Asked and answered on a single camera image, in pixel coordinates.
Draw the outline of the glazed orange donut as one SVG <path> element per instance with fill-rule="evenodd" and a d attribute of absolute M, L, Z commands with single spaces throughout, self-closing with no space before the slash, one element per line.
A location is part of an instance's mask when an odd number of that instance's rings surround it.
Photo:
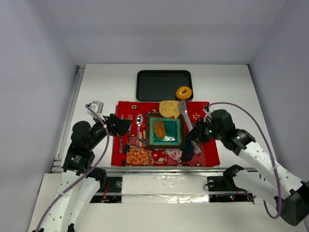
<path fill-rule="evenodd" d="M 179 100 L 188 100 L 192 96 L 192 93 L 191 88 L 182 86 L 176 91 L 176 98 Z"/>

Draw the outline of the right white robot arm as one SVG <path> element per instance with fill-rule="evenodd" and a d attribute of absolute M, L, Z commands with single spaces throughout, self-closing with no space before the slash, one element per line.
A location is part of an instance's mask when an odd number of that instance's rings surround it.
<path fill-rule="evenodd" d="M 226 149 L 254 167 L 262 178 L 238 165 L 226 169 L 224 175 L 237 188 L 270 204 L 289 225 L 296 226 L 309 215 L 308 182 L 275 161 L 247 131 L 237 129 L 226 110 L 208 111 L 204 119 L 197 120 L 187 137 L 200 143 L 211 139 L 221 141 Z"/>

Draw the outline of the red illustrated placemat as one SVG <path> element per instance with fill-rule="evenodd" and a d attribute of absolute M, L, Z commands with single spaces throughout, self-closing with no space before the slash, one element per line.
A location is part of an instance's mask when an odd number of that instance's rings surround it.
<path fill-rule="evenodd" d="M 187 166 L 187 167 L 213 167 L 220 164 L 216 142 L 211 140 L 208 143 L 201 143 L 202 150 L 200 155 L 197 155 L 193 144 L 186 141 L 184 149 L 146 149 L 145 133 L 146 133 L 146 115 L 148 113 L 158 114 L 158 102 L 131 102 L 119 101 L 116 109 L 116 115 L 124 119 L 128 119 L 128 115 L 132 114 L 133 123 L 131 127 L 131 147 L 127 153 L 128 133 L 123 137 L 123 151 L 119 155 L 119 139 L 113 139 L 112 147 L 112 162 L 113 166 Z M 140 127 L 139 147 L 135 152 L 136 142 L 136 116 L 141 113 L 143 115 L 143 124 Z"/>

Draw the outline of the square teal ceramic plate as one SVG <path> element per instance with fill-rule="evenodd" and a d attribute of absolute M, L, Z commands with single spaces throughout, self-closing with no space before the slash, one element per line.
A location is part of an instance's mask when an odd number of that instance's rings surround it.
<path fill-rule="evenodd" d="M 162 121 L 165 127 L 166 136 L 163 139 L 155 135 L 153 125 L 156 121 Z M 185 132 L 184 120 L 180 116 L 177 119 L 162 117 L 160 114 L 146 115 L 146 133 L 145 133 L 145 147 L 147 149 L 161 149 L 161 148 L 185 148 Z"/>

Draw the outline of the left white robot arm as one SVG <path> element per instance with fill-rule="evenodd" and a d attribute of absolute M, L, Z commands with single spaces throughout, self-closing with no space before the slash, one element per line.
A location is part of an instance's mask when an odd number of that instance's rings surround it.
<path fill-rule="evenodd" d="M 94 120 L 93 126 L 86 121 L 73 126 L 57 196 L 44 212 L 35 231 L 75 232 L 95 193 L 106 189 L 107 172 L 93 162 L 93 149 L 104 138 L 124 136 L 132 120 L 120 119 L 115 114 L 94 115 Z"/>

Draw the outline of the small brown bread roll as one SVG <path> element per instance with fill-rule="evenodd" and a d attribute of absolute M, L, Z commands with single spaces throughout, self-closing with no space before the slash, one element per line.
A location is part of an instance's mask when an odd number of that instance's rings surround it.
<path fill-rule="evenodd" d="M 166 136 L 166 130 L 163 121 L 157 120 L 153 123 L 154 134 L 159 139 L 164 139 Z"/>

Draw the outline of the metal kitchen tongs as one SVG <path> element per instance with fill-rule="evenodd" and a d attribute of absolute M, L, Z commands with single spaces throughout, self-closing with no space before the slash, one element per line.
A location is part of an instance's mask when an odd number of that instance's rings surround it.
<path fill-rule="evenodd" d="M 193 126 L 192 126 L 191 120 L 189 118 L 187 104 L 184 100 L 182 100 L 178 103 L 178 110 L 181 113 L 181 115 L 183 116 L 184 121 L 186 123 L 186 126 L 188 128 L 188 131 L 190 132 L 193 129 Z M 200 146 L 198 145 L 198 143 L 192 141 L 192 144 L 194 146 L 196 154 L 200 155 L 202 150 L 201 150 Z"/>

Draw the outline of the toasted bread slice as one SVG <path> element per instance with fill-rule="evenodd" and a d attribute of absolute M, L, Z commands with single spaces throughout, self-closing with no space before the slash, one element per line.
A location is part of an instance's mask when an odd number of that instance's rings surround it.
<path fill-rule="evenodd" d="M 166 118 L 177 119 L 180 115 L 178 101 L 161 101 L 159 103 L 159 113 Z"/>

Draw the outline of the black rectangular baking tray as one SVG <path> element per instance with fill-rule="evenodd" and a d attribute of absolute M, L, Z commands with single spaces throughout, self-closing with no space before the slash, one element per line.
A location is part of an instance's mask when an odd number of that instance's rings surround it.
<path fill-rule="evenodd" d="M 136 99 L 140 102 L 177 100 L 180 87 L 193 88 L 187 70 L 142 70 L 137 73 Z"/>

